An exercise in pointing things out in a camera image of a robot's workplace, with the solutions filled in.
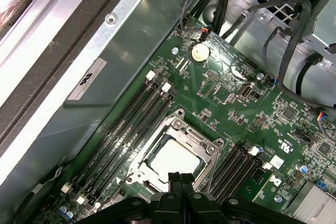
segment label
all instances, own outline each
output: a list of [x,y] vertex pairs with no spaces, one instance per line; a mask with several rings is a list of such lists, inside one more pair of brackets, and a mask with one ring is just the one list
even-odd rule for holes
[[274,175],[271,176],[269,179],[270,182],[273,182],[276,187],[279,187],[281,185],[281,179],[276,178]]
[[98,58],[89,71],[87,71],[85,76],[81,79],[79,84],[75,87],[73,92],[69,95],[68,100],[78,101],[90,87],[91,83],[93,83],[100,71],[105,67],[106,63],[107,62],[103,59]]
[[277,155],[274,155],[272,160],[269,162],[272,166],[274,166],[276,169],[280,169],[282,164],[284,163],[284,160],[278,157]]

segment screw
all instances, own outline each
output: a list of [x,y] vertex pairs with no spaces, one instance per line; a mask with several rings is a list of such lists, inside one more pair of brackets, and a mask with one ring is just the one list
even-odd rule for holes
[[274,201],[277,203],[281,203],[282,202],[282,197],[280,195],[277,195],[274,197]]
[[195,199],[200,199],[202,197],[202,195],[200,195],[200,194],[194,194],[193,195],[193,198],[195,198]]
[[177,53],[178,53],[178,48],[177,48],[177,47],[174,47],[174,48],[172,49],[172,53],[173,53],[174,55],[177,55]]
[[210,154],[213,154],[213,153],[215,152],[215,147],[213,147],[213,146],[209,146],[209,147],[208,147],[208,152],[209,152]]
[[229,203],[232,204],[232,205],[237,205],[237,204],[239,204],[239,201],[236,200],[236,199],[229,199]]
[[328,62],[327,62],[326,60],[322,60],[322,61],[319,63],[319,65],[320,65],[321,67],[325,67],[327,64],[328,64]]
[[179,129],[181,127],[182,123],[180,121],[175,121],[174,122],[174,127]]
[[264,79],[264,74],[263,73],[257,73],[257,80],[258,81],[261,81],[261,80],[263,80]]
[[108,25],[114,25],[118,21],[118,18],[115,14],[110,13],[105,17],[105,22]]
[[262,13],[260,15],[260,20],[264,20],[265,18],[267,18],[267,15],[265,13]]

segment capacitor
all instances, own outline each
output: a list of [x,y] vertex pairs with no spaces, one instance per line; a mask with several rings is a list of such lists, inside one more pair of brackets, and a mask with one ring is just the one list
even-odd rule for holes
[[302,165],[302,164],[297,164],[295,166],[296,170],[299,170],[302,173],[307,173],[308,171],[308,167],[306,165]]
[[197,64],[204,63],[210,56],[210,49],[203,43],[192,45],[190,50],[190,59]]
[[76,209],[75,208],[70,208],[69,211],[65,213],[68,219],[73,218],[73,216],[76,214]]
[[274,201],[275,201],[276,203],[281,203],[281,202],[282,202],[282,197],[281,197],[280,195],[276,195],[276,196],[274,197]]
[[101,203],[99,202],[99,201],[97,201],[96,203],[95,203],[95,208],[100,208],[101,207]]
[[265,75],[264,75],[263,73],[257,73],[257,80],[258,80],[258,81],[263,80],[264,77],[265,77]]
[[178,48],[177,47],[172,48],[172,54],[177,55],[177,53],[178,53]]
[[65,214],[67,212],[67,208],[65,206],[61,206],[59,209],[58,209],[62,214]]

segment ram slot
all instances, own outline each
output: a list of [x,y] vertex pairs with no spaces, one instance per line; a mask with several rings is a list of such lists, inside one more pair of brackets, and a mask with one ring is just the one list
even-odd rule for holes
[[[131,118],[134,120],[134,115],[136,115],[144,106],[146,107],[148,102],[156,95],[156,89],[159,87],[157,83],[153,85],[154,87],[149,90],[149,92],[146,92],[144,98],[140,101],[140,104],[135,103],[137,106],[135,107],[135,110],[132,110],[130,113],[128,113],[128,118]],[[91,166],[89,169],[85,172],[85,175],[81,177],[82,185],[85,189],[88,186],[88,182],[91,181],[92,176],[101,168],[103,163],[105,162],[105,158],[110,155],[114,147],[116,146],[117,142],[120,139],[120,136],[123,135],[127,129],[130,127],[130,124],[132,122],[127,122],[123,124],[123,126],[119,129],[118,126],[116,127],[115,131],[112,132],[112,134],[109,136],[109,139],[111,139],[110,144],[104,145],[103,151],[100,155],[97,155],[94,157],[94,159],[91,162]]]
[[234,181],[232,181],[231,185],[225,192],[222,192],[220,196],[217,197],[217,201],[222,203],[227,197],[235,195],[242,184],[246,181],[246,179],[253,175],[253,173],[257,170],[258,165],[253,161],[249,162],[242,172],[237,174]]
[[111,127],[107,130],[103,139],[99,142],[99,144],[95,147],[93,152],[88,157],[87,161],[81,168],[81,173],[77,176],[76,183],[80,183],[82,179],[85,179],[85,175],[90,171],[92,166],[97,161],[97,158],[103,153],[106,148],[108,148],[112,142],[111,134],[117,130],[117,127],[122,125],[122,122],[125,120],[127,115],[135,108],[140,108],[141,105],[136,106],[137,102],[140,100],[140,97],[143,96],[144,92],[146,91],[148,84],[144,82],[141,85],[141,88],[137,91],[135,96],[132,98],[128,106],[123,110],[121,115],[117,118],[117,120],[111,125]]
[[219,182],[210,190],[210,193],[216,198],[217,195],[221,193],[222,188],[225,188],[228,185],[233,176],[235,176],[236,172],[239,171],[246,162],[246,157],[239,152],[238,158],[234,160],[234,163],[232,163],[228,169],[226,169],[226,172],[221,176]]
[[245,179],[250,175],[252,170],[255,170],[257,165],[246,157],[244,164],[239,170],[237,170],[234,175],[227,181],[226,185],[222,187],[219,194],[215,196],[216,200],[219,203],[222,203],[227,197],[233,195],[238,189],[239,186],[245,181]]
[[111,164],[113,164],[116,159],[119,157],[119,155],[122,153],[123,148],[128,144],[130,140],[133,139],[134,135],[139,131],[140,127],[143,125],[143,123],[146,121],[146,119],[150,116],[152,113],[153,109],[157,106],[157,104],[161,100],[161,96],[159,93],[156,93],[153,96],[153,99],[146,105],[144,110],[142,111],[142,115],[140,116],[140,119],[136,118],[134,121],[137,121],[135,126],[131,129],[128,129],[127,134],[123,135],[122,142],[117,148],[117,150],[110,156],[108,159],[101,165],[101,169],[97,171],[95,174],[95,179],[93,182],[90,183],[90,186],[88,191],[91,191],[92,187],[96,185],[96,183],[102,178],[102,176],[108,171],[110,168]]
[[[212,179],[212,185],[216,185],[218,183],[221,174],[223,174],[225,170],[228,169],[228,165],[230,165],[233,162],[233,160],[237,158],[236,156],[237,151],[238,151],[237,146],[234,146],[234,148],[229,152],[229,154],[222,161],[219,167],[217,167],[214,177]],[[208,183],[204,187],[203,191],[205,191],[207,188],[208,188]]]
[[146,127],[142,129],[141,132],[139,132],[139,134],[136,137],[136,140],[132,143],[131,147],[124,154],[122,160],[119,161],[118,165],[112,169],[112,171],[109,173],[109,175],[106,178],[105,177],[103,178],[102,181],[104,181],[104,183],[101,186],[99,186],[98,189],[96,190],[96,193],[95,193],[96,198],[98,198],[101,195],[101,193],[107,188],[107,186],[111,183],[111,181],[114,179],[115,175],[117,174],[121,166],[130,158],[133,151],[139,146],[139,144],[143,141],[145,136],[148,134],[153,124],[157,121],[160,115],[167,109],[171,100],[172,98],[169,97],[168,100],[166,100],[163,103],[163,105],[159,107],[159,109],[154,108],[154,110],[156,110],[156,113],[152,116],[152,118],[146,124]]

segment integrated circuit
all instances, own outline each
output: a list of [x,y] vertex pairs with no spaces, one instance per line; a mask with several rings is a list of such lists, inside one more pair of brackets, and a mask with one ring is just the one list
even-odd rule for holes
[[291,120],[293,116],[295,115],[296,111],[291,107],[286,107],[283,111],[282,115],[287,118],[288,120]]
[[324,142],[319,147],[319,152],[322,153],[323,155],[327,155],[330,151],[330,148],[331,148],[330,145]]

